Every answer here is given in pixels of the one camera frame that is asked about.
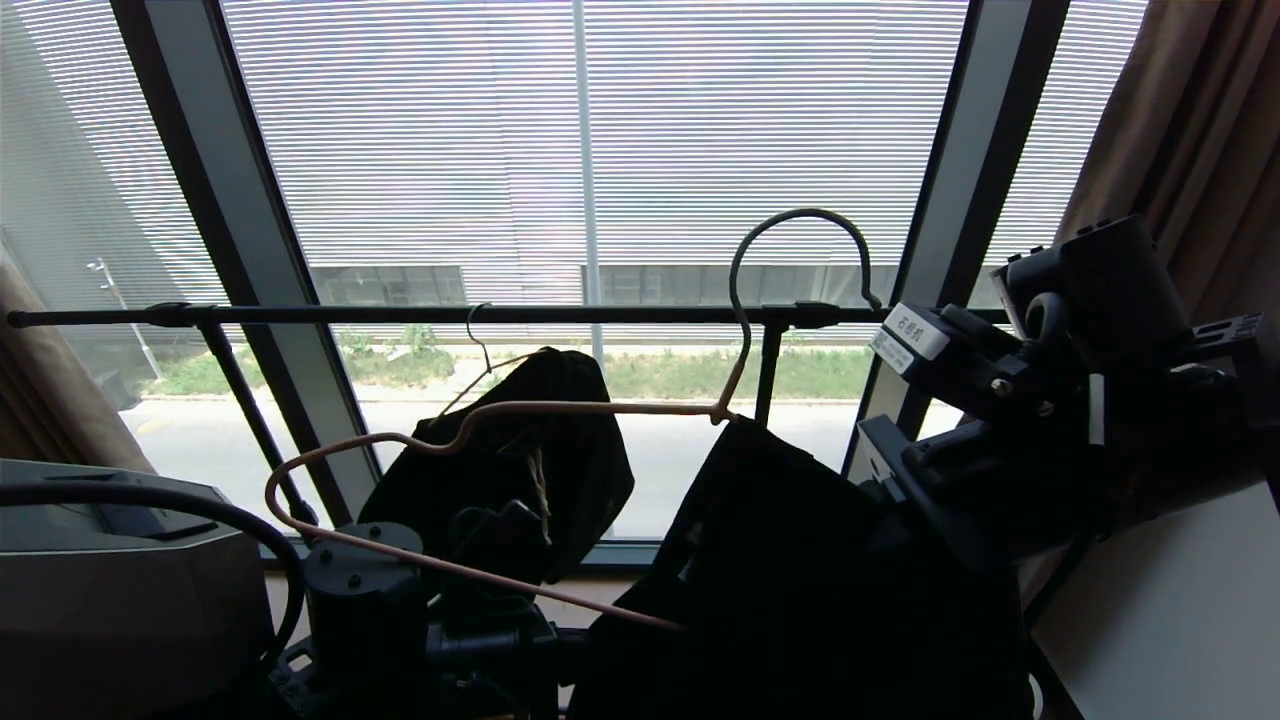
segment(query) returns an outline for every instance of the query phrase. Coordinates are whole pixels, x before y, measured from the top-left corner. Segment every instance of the black cloth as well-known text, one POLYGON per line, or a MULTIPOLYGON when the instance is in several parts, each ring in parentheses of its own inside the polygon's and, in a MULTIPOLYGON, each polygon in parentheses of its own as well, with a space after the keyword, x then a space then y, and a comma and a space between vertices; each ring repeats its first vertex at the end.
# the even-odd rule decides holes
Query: black cloth
POLYGON ((1027 675, 993 597, 1016 603, 1012 573, 964 577, 892 502, 733 421, 617 601, 686 629, 598 619, 568 717, 1007 717, 984 710, 1027 675))
MULTIPOLYGON (((509 400, 608 402, 609 393, 594 359, 544 348, 471 406, 435 423, 420 421, 413 437, 447 443, 476 407, 509 400)), ((556 582, 582 561, 635 487, 613 415, 499 415, 479 423, 457 455, 406 448, 374 488, 360 521, 408 525, 421 536, 424 552, 449 556, 457 541, 451 527, 463 510, 500 512, 518 500, 539 511, 527 460, 534 448, 543 455, 552 544, 535 550, 540 560, 529 564, 520 579, 556 582)))

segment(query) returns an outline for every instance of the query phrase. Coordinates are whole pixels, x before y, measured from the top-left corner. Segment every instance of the clothing rack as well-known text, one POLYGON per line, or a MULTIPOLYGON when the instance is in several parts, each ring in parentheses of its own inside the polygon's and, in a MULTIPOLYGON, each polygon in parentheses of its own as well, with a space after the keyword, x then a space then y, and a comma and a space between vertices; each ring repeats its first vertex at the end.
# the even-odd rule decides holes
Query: clothing rack
MULTIPOLYGON (((974 310, 983 319, 1006 322, 1002 310, 974 310)), ((879 324, 888 310, 869 307, 840 307, 826 302, 794 302, 791 305, 762 305, 746 307, 751 324, 764 327, 762 338, 760 379, 755 391, 755 421, 768 425, 769 405, 773 400, 773 379, 782 348, 782 336, 787 331, 819 329, 844 323, 879 324)), ((342 324, 342 323, 430 323, 430 324, 728 324, 736 325, 731 307, 716 306, 572 306, 572 305, 462 305, 448 307, 421 306, 246 306, 246 305, 193 305, 189 302, 161 302, 142 310, 56 310, 9 313, 14 328, 38 325, 114 325, 146 324, 164 328, 196 328, 205 338, 209 352, 218 360, 236 402, 244 414, 259 448, 271 468, 284 462, 275 439, 266 424, 253 391, 236 360, 236 352, 227 338, 224 324, 342 324)), ((291 506, 302 506, 302 496, 291 478, 280 487, 291 506)))

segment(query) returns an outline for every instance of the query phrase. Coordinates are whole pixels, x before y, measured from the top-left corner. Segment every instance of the gray machine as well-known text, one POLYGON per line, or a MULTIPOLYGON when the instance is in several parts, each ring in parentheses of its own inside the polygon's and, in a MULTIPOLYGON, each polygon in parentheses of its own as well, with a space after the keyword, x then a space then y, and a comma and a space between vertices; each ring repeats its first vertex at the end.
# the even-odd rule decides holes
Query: gray machine
MULTIPOLYGON (((93 480, 227 502, 127 470, 0 460, 0 484, 93 480)), ((150 507, 0 507, 0 715, 137 717, 224 688, 271 637, 257 542, 150 507)))

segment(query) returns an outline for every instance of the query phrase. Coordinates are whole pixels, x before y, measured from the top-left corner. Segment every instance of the curtain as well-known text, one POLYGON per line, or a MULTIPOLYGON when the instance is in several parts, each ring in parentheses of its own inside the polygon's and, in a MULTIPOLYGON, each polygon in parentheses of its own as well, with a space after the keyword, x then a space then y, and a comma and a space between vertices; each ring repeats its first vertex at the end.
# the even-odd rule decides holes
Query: curtain
MULTIPOLYGON (((42 310, 0 251, 0 318, 42 310)), ((0 457, 154 473, 58 328, 0 322, 0 457)))
POLYGON ((1280 310, 1277 22, 1152 0, 1060 227, 1143 214, 1193 323, 1280 310))

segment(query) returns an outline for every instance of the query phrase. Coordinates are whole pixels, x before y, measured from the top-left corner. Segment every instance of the hanger hook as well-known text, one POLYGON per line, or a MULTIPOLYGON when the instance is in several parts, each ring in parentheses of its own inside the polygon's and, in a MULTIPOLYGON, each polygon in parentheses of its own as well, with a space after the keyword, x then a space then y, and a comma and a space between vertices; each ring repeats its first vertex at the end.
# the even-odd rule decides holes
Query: hanger hook
POLYGON ((867 238, 863 237, 863 232, 858 229, 849 218, 831 210, 823 210, 822 208, 797 208, 795 210, 787 210, 785 213, 778 213, 772 218, 764 220, 763 223, 755 225, 751 232, 746 233, 742 242, 737 245, 737 251, 733 252, 733 263, 728 266, 728 302, 733 306, 733 318, 737 319, 737 324, 742 327, 742 350, 737 354, 737 360, 733 363, 733 369, 730 370, 728 380, 724 383, 724 389, 721 392, 721 398, 716 404, 716 407, 721 411, 728 410, 728 404, 733 400, 733 392, 737 389, 739 380, 742 379, 742 372, 746 369, 746 357, 751 352, 751 324, 746 319, 746 310, 742 309, 742 300, 737 296, 737 273, 742 269, 742 258, 746 256, 746 249, 751 246, 755 238, 760 237, 764 231, 782 224, 787 220, 795 218, 817 218, 819 220, 827 220, 840 225, 850 237, 854 238, 854 243, 858 246, 858 258, 861 263, 861 296, 870 305, 872 310, 879 310, 883 304, 881 299, 872 292, 872 252, 867 245, 867 238))
POLYGON ((467 337, 471 338, 471 342, 480 346, 480 352, 484 352, 484 372, 485 374, 488 374, 493 372, 493 365, 489 363, 489 348, 485 347, 485 345, 479 340, 476 340, 476 336, 471 333, 471 316, 476 314, 476 310, 484 307, 485 305, 493 305, 493 302, 481 302, 480 305, 474 305, 471 307, 471 311, 467 313, 467 337))

